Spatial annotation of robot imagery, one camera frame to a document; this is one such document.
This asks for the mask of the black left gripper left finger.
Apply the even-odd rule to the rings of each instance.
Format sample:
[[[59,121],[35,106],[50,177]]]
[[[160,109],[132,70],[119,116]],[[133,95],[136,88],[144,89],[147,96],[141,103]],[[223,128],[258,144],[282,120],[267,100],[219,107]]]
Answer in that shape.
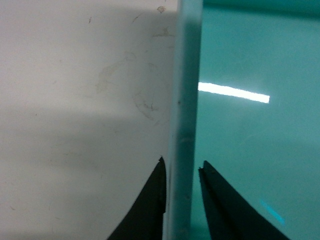
[[[108,239],[161,240],[166,205],[166,165],[160,157],[130,210]]]

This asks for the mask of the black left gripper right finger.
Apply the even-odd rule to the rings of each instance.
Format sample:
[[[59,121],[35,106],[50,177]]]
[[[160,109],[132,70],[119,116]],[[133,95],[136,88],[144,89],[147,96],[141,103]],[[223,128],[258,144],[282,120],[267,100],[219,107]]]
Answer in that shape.
[[[287,240],[208,162],[198,169],[205,216],[212,240]]]

